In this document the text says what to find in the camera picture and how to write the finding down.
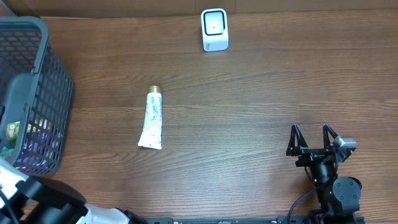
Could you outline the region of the white tube gold cap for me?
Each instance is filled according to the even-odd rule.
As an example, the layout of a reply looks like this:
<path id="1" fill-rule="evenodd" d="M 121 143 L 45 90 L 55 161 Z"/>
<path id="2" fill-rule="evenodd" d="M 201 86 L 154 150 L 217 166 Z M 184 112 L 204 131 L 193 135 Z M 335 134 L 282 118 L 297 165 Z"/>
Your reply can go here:
<path id="1" fill-rule="evenodd" d="M 162 123 L 162 89 L 160 86 L 150 86 L 146 98 L 143 129 L 137 145 L 161 150 Z"/>

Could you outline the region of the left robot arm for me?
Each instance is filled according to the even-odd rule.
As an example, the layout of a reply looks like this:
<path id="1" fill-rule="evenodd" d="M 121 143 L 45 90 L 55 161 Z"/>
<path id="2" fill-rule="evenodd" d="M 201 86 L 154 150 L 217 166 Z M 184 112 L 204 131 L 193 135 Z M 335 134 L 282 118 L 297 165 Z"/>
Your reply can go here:
<path id="1" fill-rule="evenodd" d="M 29 176 L 1 159 L 1 223 L 147 223 L 129 210 L 101 208 L 68 184 Z"/>

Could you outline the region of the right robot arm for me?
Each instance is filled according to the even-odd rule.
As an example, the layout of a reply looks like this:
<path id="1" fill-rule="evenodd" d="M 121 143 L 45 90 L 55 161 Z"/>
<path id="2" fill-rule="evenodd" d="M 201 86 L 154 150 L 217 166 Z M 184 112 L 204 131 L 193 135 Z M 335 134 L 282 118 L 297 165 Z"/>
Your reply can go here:
<path id="1" fill-rule="evenodd" d="M 362 183 L 354 177 L 340 177 L 338 168 L 357 148 L 353 138 L 337 134 L 329 124 L 323 126 L 323 147 L 310 149 L 299 127 L 291 127 L 287 156 L 296 157 L 295 165 L 303 167 L 314 188 L 299 197 L 282 223 L 364 223 L 358 218 Z M 318 209 L 307 217 L 293 216 L 294 208 L 305 198 L 315 194 Z"/>

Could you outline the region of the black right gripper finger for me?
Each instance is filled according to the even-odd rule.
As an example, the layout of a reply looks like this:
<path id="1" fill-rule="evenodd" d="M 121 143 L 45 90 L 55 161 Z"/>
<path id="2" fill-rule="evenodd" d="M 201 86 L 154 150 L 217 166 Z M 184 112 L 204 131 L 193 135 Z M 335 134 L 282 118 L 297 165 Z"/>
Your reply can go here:
<path id="1" fill-rule="evenodd" d="M 323 126 L 323 147 L 327 149 L 330 145 L 330 136 L 335 139 L 338 137 L 338 134 L 331 128 L 329 124 L 325 124 Z"/>
<path id="2" fill-rule="evenodd" d="M 307 153 L 308 145 L 296 124 L 292 125 L 290 139 L 286 150 L 287 156 L 301 156 Z"/>

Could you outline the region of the teal wet wipes pack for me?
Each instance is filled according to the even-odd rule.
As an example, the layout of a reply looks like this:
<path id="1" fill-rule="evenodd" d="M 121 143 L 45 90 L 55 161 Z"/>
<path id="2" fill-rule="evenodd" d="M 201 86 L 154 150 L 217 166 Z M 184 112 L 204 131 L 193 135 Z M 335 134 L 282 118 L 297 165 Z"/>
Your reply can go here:
<path id="1" fill-rule="evenodd" d="M 14 152 L 14 148 L 3 147 L 0 152 L 0 156 L 6 161 L 12 156 Z"/>

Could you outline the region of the purple sanitary pad pack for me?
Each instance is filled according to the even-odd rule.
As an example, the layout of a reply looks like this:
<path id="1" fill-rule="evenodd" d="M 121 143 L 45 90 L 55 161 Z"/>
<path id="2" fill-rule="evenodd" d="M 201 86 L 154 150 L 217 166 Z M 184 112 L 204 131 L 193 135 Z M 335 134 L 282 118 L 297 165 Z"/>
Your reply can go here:
<path id="1" fill-rule="evenodd" d="M 46 169 L 53 168 L 55 161 L 59 159 L 60 140 L 63 134 L 57 129 L 52 129 L 52 134 L 56 134 L 56 137 L 39 131 L 28 133 L 27 136 L 32 139 L 25 138 L 17 163 Z"/>

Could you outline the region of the green gold snack pouch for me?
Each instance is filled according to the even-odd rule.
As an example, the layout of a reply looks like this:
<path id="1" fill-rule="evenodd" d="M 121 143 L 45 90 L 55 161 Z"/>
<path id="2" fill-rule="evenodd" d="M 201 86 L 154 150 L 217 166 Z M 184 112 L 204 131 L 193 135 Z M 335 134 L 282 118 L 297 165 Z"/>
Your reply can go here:
<path id="1" fill-rule="evenodd" d="M 9 141 L 15 141 L 17 139 L 17 135 L 19 133 L 20 121 L 16 121 L 13 123 L 9 123 L 6 128 L 6 138 Z M 35 120 L 35 124 L 38 126 L 50 130 L 52 124 L 48 122 L 46 119 Z M 31 124 L 28 124 L 27 132 L 39 132 L 39 130 L 35 127 L 32 128 Z"/>

